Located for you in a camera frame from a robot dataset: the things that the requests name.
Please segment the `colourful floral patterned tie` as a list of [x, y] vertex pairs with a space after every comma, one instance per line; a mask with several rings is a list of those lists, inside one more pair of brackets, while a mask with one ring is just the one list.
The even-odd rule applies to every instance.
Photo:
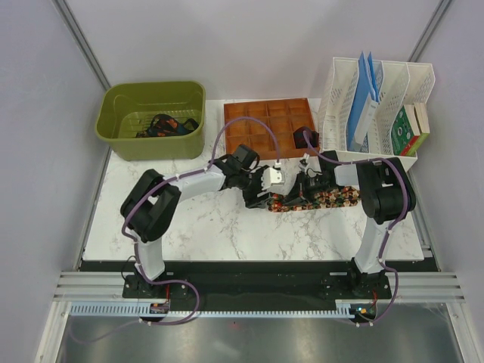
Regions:
[[360, 201], [359, 191], [351, 186], [338, 187], [315, 194], [313, 201], [296, 201], [294, 205], [284, 204], [284, 196], [273, 194], [268, 202], [268, 210], [273, 213], [288, 213], [312, 209], [330, 209], [356, 206]]

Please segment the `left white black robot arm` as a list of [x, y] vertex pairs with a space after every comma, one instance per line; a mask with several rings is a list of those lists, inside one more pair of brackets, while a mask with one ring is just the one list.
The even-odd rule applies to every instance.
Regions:
[[149, 297], [166, 289], [162, 236], [168, 231], [180, 203], [196, 196], [236, 188], [247, 208], [264, 208], [270, 187], [284, 182], [281, 162], [260, 166], [259, 155], [245, 144], [232, 154], [212, 158], [207, 166], [164, 176], [155, 169], [143, 173], [120, 213], [122, 233], [135, 242], [135, 263], [142, 276], [139, 287]]

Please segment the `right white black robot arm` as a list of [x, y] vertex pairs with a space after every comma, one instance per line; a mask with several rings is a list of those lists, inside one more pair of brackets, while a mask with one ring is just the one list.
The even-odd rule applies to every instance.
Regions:
[[319, 163], [321, 170], [310, 175], [302, 160], [293, 187], [278, 204], [288, 211], [361, 203], [365, 231], [343, 279], [348, 292], [361, 298], [386, 283], [386, 247], [394, 227], [415, 208], [415, 193], [397, 157], [343, 162], [332, 150]]

